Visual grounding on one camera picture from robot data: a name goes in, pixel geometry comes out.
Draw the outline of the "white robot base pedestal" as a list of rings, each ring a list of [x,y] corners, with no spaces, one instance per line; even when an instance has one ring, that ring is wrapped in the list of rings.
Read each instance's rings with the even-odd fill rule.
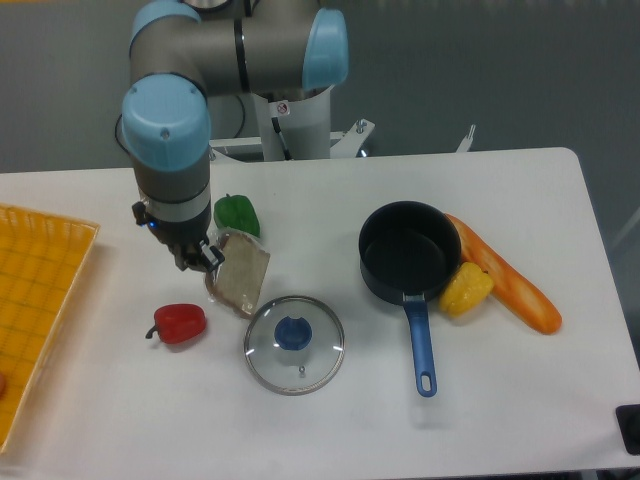
[[[459,121],[448,131],[450,124],[417,94],[340,86],[216,97],[208,109],[214,148],[249,161],[464,153],[477,125]]]

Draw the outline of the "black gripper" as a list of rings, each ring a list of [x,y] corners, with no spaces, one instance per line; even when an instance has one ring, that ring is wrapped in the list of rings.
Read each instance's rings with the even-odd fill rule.
[[[142,201],[132,205],[135,222],[146,226],[164,245],[171,247],[175,265],[180,271],[193,270],[196,259],[197,271],[214,273],[224,262],[224,254],[207,240],[211,222],[211,204],[198,215],[180,221],[166,221],[152,216]]]

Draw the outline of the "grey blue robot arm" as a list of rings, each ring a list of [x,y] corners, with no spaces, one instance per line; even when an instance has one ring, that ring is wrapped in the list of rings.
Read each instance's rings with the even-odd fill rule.
[[[121,131],[140,194],[136,222],[166,245],[181,270],[224,260],[211,222],[212,97],[266,102],[262,143],[285,159],[325,158],[322,103],[349,72],[343,14],[317,1],[153,1],[135,16],[131,85]]]

